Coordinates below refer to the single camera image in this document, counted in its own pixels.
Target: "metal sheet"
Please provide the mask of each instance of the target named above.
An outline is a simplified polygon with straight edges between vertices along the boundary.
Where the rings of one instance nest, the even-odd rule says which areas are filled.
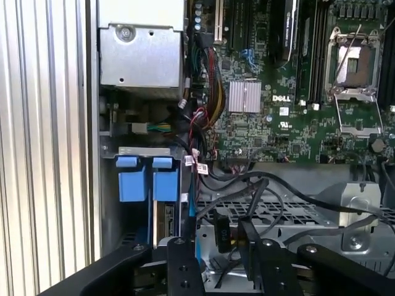
[[[90,263],[85,2],[0,0],[0,295]]]

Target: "dell logo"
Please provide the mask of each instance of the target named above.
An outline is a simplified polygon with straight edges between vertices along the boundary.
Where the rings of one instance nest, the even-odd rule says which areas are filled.
[[[291,102],[289,96],[273,96],[274,102]]]

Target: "silver heatsink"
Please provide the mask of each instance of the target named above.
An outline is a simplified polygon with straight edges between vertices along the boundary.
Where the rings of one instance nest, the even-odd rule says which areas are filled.
[[[260,112],[260,81],[231,81],[229,86],[229,112]]]

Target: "motherboard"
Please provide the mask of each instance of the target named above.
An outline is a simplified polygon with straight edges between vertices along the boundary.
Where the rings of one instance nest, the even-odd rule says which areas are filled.
[[[380,98],[394,87],[380,83],[391,3],[196,1],[195,29],[215,34],[227,94],[207,158],[245,162],[272,147],[255,160],[278,162],[278,153],[292,163],[392,160],[395,100]],[[194,68],[194,84],[205,85],[205,70]]]

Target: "white connector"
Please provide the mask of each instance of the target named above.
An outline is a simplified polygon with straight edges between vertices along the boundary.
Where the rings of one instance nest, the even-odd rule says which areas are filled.
[[[148,123],[132,123],[131,132],[133,134],[148,134]]]

